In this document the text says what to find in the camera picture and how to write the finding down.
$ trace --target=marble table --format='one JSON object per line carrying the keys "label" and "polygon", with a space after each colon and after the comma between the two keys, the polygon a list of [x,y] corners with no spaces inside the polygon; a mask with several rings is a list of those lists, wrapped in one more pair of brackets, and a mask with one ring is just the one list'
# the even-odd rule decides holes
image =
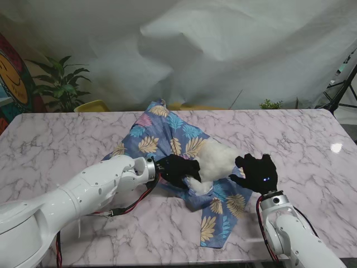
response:
{"label": "marble table", "polygon": [[[0,136],[0,203],[29,199],[102,159],[142,112],[17,116]],[[339,257],[357,257],[357,146],[325,110],[179,111],[188,123],[256,157],[270,153],[279,184]],[[115,202],[131,202],[132,194]],[[253,194],[222,249],[200,247],[201,212],[156,189],[131,213],[83,217],[62,231],[64,265],[268,260]],[[44,265],[54,265],[51,250]]]}

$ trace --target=yellow leaf print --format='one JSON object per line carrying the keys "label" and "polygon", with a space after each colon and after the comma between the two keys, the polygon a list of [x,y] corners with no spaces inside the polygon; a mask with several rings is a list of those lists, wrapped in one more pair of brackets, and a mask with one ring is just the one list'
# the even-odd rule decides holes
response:
{"label": "yellow leaf print", "polygon": [[198,137],[190,139],[186,144],[185,155],[188,157],[195,157],[205,142],[206,140],[203,140],[202,138],[199,139]]}
{"label": "yellow leaf print", "polygon": [[153,114],[156,114],[157,116],[164,116],[167,117],[168,116],[168,109],[166,109],[166,107],[161,106],[161,105],[156,105],[154,107],[152,107],[149,112],[152,112]]}
{"label": "yellow leaf print", "polygon": [[172,150],[173,154],[180,155],[180,153],[181,153],[181,144],[179,143],[178,138],[173,138],[170,141],[170,145],[171,145],[171,150]]}
{"label": "yellow leaf print", "polygon": [[222,202],[217,197],[213,197],[213,200],[211,201],[210,208],[211,208],[212,212],[214,212],[214,213],[223,214]]}
{"label": "yellow leaf print", "polygon": [[243,213],[245,207],[244,197],[240,194],[227,197],[227,208],[237,219]]}
{"label": "yellow leaf print", "polygon": [[203,218],[202,224],[201,224],[201,241],[205,242],[206,240],[209,240],[210,238],[213,237],[213,232],[214,229],[213,227],[216,225],[215,223],[216,217],[211,218],[210,216],[208,219],[206,217]]}
{"label": "yellow leaf print", "polygon": [[154,136],[145,137],[139,143],[139,150],[142,152],[156,152],[157,142],[158,142],[158,138],[154,138]]}
{"label": "yellow leaf print", "polygon": [[115,156],[115,155],[123,155],[125,152],[125,148],[124,148],[124,144],[121,142],[119,143],[119,145],[114,149],[113,153],[112,153],[112,156]]}
{"label": "yellow leaf print", "polygon": [[245,173],[244,173],[244,171],[243,171],[243,168],[242,168],[242,167],[240,167],[240,168],[239,168],[239,172],[240,172],[240,174],[241,174],[242,178],[243,178],[243,179],[245,179]]}

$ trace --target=white backdrop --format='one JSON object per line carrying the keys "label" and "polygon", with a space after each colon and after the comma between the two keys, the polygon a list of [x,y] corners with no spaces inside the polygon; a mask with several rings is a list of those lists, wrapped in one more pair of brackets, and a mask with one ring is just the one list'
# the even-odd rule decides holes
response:
{"label": "white backdrop", "polygon": [[293,107],[298,97],[308,107],[357,46],[356,0],[0,5],[0,32],[24,59],[72,55],[89,64],[86,100],[103,99],[113,111],[158,97],[232,109],[259,108],[265,98]]}

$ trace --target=black tripod stand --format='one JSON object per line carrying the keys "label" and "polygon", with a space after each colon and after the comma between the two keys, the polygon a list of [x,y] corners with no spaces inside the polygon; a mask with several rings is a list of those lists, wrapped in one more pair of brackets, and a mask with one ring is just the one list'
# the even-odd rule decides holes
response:
{"label": "black tripod stand", "polygon": [[355,66],[355,68],[352,70],[351,74],[347,77],[346,80],[344,80],[341,83],[337,83],[335,85],[329,85],[327,88],[333,88],[335,86],[341,85],[343,84],[343,86],[341,87],[341,89],[337,92],[337,94],[334,96],[334,98],[331,98],[326,92],[324,92],[324,95],[326,96],[327,99],[329,99],[330,103],[326,104],[323,108],[330,111],[332,114],[334,114],[334,112],[336,111],[336,109],[339,106],[345,106],[345,107],[351,107],[351,108],[357,108],[357,106],[355,105],[349,105],[349,104],[343,104],[340,103],[342,97],[344,96],[344,94],[346,93],[347,89],[350,88],[353,96],[355,97],[356,101],[357,101],[357,95],[355,93],[355,90],[353,89],[351,82],[354,79],[354,77],[357,74],[357,65]]}

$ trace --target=small plant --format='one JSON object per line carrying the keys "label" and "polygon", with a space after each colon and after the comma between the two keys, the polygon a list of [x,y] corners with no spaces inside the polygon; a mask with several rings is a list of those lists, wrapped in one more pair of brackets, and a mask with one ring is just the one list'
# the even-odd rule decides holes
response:
{"label": "small plant", "polygon": [[280,109],[283,101],[271,102],[270,99],[266,99],[265,102],[259,104],[261,109]]}
{"label": "small plant", "polygon": [[52,66],[48,66],[43,63],[38,63],[33,60],[28,60],[29,62],[36,64],[43,71],[49,74],[49,75],[38,75],[32,77],[52,84],[51,86],[37,85],[33,93],[35,94],[38,93],[42,96],[51,96],[55,98],[56,100],[50,101],[45,104],[50,108],[58,107],[55,110],[55,112],[73,112],[74,108],[76,108],[81,104],[84,104],[84,102],[79,100],[78,97],[86,94],[90,94],[89,92],[77,90],[78,87],[77,80],[79,78],[83,78],[90,81],[88,78],[84,77],[83,75],[78,75],[78,74],[82,72],[89,72],[89,70],[85,68],[79,68],[76,69],[73,73],[68,73],[65,75],[65,68],[67,66],[84,65],[84,64],[64,65],[70,57],[71,56],[64,57],[60,61],[56,61],[50,57],[46,57]]}

